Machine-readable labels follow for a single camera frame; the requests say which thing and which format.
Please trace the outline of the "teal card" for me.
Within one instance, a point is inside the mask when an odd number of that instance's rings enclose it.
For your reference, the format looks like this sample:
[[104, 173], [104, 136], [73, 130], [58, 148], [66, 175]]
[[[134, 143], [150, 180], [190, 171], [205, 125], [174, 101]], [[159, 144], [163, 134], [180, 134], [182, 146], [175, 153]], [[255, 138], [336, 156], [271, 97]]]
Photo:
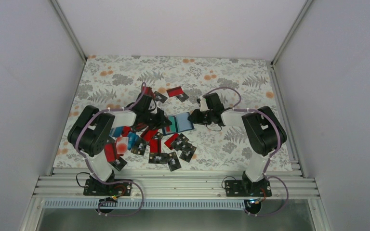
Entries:
[[177, 126], [176, 126], [175, 116], [173, 116], [173, 115], [168, 116], [168, 120], [171, 122], [171, 124], [166, 128], [166, 132], [176, 133], [177, 132]]

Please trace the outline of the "blue card holder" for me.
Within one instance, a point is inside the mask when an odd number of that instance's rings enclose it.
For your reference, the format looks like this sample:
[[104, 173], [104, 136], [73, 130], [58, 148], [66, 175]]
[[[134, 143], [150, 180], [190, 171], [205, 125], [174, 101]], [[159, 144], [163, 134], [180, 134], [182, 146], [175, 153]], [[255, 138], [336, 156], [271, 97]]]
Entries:
[[[188, 120], [188, 117], [190, 116], [189, 112], [184, 112], [184, 113], [176, 114], [176, 115], [173, 115], [173, 116], [175, 116], [175, 118], [176, 118], [176, 126], [177, 126], [177, 132], [176, 133], [181, 133], [181, 132], [190, 131], [190, 130], [195, 129], [194, 124], [191, 121]], [[174, 134], [174, 133], [166, 132], [166, 128], [167, 127], [164, 127], [162, 129], [162, 134], [164, 136]]]

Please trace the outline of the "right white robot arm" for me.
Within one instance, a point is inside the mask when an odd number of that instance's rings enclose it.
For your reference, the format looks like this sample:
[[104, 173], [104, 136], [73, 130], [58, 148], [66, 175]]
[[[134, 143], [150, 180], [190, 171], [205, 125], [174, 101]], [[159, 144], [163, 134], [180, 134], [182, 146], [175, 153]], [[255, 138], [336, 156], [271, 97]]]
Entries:
[[255, 154], [243, 173], [242, 191], [253, 196], [260, 190], [259, 181], [265, 173], [271, 158], [287, 141], [287, 134], [269, 106], [258, 109], [225, 108], [217, 93], [207, 94], [197, 100], [199, 109], [194, 110], [188, 120], [193, 124], [220, 127], [244, 128]]

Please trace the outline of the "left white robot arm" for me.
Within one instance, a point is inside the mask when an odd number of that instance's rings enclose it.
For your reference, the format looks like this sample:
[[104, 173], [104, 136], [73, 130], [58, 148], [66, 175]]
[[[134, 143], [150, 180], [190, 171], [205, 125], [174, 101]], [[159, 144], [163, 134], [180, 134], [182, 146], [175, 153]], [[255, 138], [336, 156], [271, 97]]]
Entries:
[[140, 93], [136, 101], [127, 107], [100, 110], [88, 105], [69, 131], [68, 142], [83, 157], [90, 175], [97, 180], [95, 187], [101, 194], [108, 195], [115, 188], [111, 179], [114, 172], [106, 157], [100, 155], [112, 128], [145, 124], [150, 129], [161, 129], [172, 124], [159, 106], [150, 108], [152, 100], [151, 96]]

